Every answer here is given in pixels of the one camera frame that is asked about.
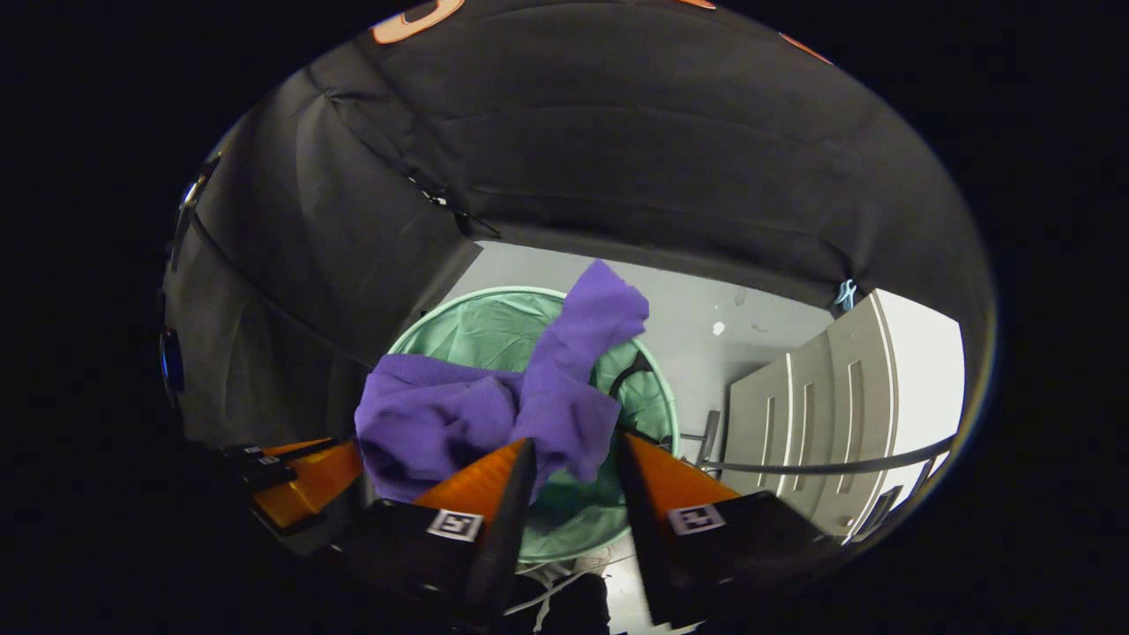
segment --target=floor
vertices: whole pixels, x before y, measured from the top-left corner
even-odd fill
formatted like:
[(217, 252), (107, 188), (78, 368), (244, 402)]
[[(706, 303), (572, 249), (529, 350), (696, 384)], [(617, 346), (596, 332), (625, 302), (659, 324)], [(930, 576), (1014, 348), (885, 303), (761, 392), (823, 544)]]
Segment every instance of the floor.
[[(482, 253), (444, 302), (489, 287), (524, 285), (568, 292), (590, 258), (482, 242)], [(650, 302), (647, 332), (650, 349), (672, 386), (681, 432), (701, 434), (710, 410), (723, 412), (734, 381), (769, 364), (822, 332), (828, 311), (764, 292), (649, 267), (607, 261)], [(699, 443), (682, 440), (679, 454), (693, 460)], [(712, 459), (720, 459), (716, 443)], [(611, 559), (633, 553), (630, 536), (613, 545)], [(612, 633), (630, 635), (685, 633), (650, 624), (642, 581), (634, 558), (604, 572)]]

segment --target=black strap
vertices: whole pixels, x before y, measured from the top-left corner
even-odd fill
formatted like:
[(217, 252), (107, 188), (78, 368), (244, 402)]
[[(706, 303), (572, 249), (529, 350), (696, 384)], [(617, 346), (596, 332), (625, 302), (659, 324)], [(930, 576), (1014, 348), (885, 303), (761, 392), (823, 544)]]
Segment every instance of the black strap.
[(718, 463), (706, 461), (700, 467), (717, 468), (720, 470), (733, 470), (735, 472), (753, 472), (761, 475), (859, 475), (866, 472), (881, 472), (894, 468), (904, 468), (913, 463), (920, 463), (934, 456), (947, 452), (953, 446), (956, 435), (943, 438), (933, 445), (926, 445), (903, 454), (894, 454), (882, 459), (869, 459), (866, 461), (855, 461), (852, 463), (830, 463), (826, 466), (743, 466), (741, 463)]
[(620, 388), (623, 386), (624, 380), (640, 371), (655, 371), (650, 367), (650, 362), (647, 362), (647, 357), (644, 356), (641, 350), (636, 353), (636, 358), (631, 360), (631, 365), (623, 368), (623, 371), (616, 375), (615, 381), (612, 382), (612, 388), (607, 389), (607, 395), (612, 399), (618, 399), (620, 395)]
[(291, 450), (289, 452), (283, 452), (282, 454), (275, 454), (274, 458), (279, 461), (294, 461), (296, 459), (301, 459), (303, 456), (309, 456), (310, 454), (317, 454), (323, 450), (329, 450), (334, 445), (340, 444), (341, 441), (336, 438), (326, 438), (320, 443), (313, 445), (307, 445), (305, 447), (299, 447), (297, 450)]

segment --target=orange plastic part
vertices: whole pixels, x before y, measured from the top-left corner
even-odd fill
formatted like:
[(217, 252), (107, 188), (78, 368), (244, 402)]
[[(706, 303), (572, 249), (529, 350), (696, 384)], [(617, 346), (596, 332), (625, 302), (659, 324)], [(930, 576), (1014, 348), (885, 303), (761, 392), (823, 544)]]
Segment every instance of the orange plastic part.
[(701, 7), (702, 9), (709, 9), (711, 11), (717, 9), (717, 5), (709, 2), (708, 0), (679, 0), (679, 2), (693, 5), (694, 7)]
[(822, 60), (822, 61), (828, 62), (829, 64), (831, 64), (831, 60), (829, 60), (829, 59), (824, 58), (823, 55), (816, 53), (815, 51), (808, 49), (804, 44), (800, 44), (796, 40), (794, 40), (791, 37), (788, 37), (787, 35), (785, 35), (782, 33), (780, 34), (780, 37), (784, 37), (785, 42), (787, 42), (788, 44), (791, 44), (793, 46), (799, 49), (800, 51), (803, 51), (803, 52), (805, 52), (805, 53), (807, 53), (809, 55), (813, 55), (813, 56), (815, 56), (815, 58), (817, 58), (817, 59), (820, 59), (820, 60)]
[[(269, 456), (299, 450), (325, 440), (263, 450)], [(349, 487), (361, 472), (360, 453), (348, 441), (316, 454), (289, 461), (297, 479), (254, 494), (259, 507), (281, 528), (312, 516)]]
[(523, 443), (524, 438), (495, 450), (425, 492), (412, 504), (434, 510), (479, 514), (489, 529)]
[(709, 505), (741, 495), (721, 485), (693, 466), (683, 463), (665, 451), (632, 436), (623, 435), (630, 443), (636, 462), (642, 471), (650, 502), (659, 522), (666, 522), (666, 512), (681, 507)]

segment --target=cabinet door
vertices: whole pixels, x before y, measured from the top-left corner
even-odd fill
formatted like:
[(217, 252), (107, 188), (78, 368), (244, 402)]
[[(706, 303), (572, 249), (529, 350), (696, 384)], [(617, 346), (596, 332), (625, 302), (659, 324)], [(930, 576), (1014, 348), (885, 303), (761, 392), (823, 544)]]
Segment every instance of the cabinet door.
[[(817, 466), (885, 456), (894, 426), (890, 346), (866, 298), (828, 330), (729, 389), (725, 460)], [(881, 473), (834, 477), (724, 471), (741, 494), (769, 489), (833, 536), (873, 506)]]
[[(789, 466), (822, 466), (831, 462), (834, 437), (835, 385), (828, 334), (788, 354), (791, 362), (794, 417)], [(815, 513), (829, 478), (787, 476), (778, 496), (805, 516)]]
[[(791, 428), (791, 377), (785, 355), (729, 388), (725, 460), (779, 466), (787, 458)], [(721, 482), (738, 494), (776, 493), (781, 477), (726, 470)]]
[[(894, 432), (894, 376), (890, 343), (873, 297), (825, 331), (834, 383), (831, 463), (886, 456)], [(828, 477), (812, 521), (848, 536), (877, 497), (882, 473)]]

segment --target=blue clip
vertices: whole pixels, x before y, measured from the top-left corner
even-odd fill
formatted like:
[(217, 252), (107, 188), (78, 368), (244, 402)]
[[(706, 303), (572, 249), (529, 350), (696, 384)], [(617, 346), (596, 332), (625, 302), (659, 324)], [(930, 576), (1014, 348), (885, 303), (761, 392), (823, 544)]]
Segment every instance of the blue clip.
[(855, 285), (854, 278), (839, 285), (839, 297), (835, 298), (834, 304), (841, 304), (843, 312), (855, 308), (855, 292), (857, 289), (858, 287)]

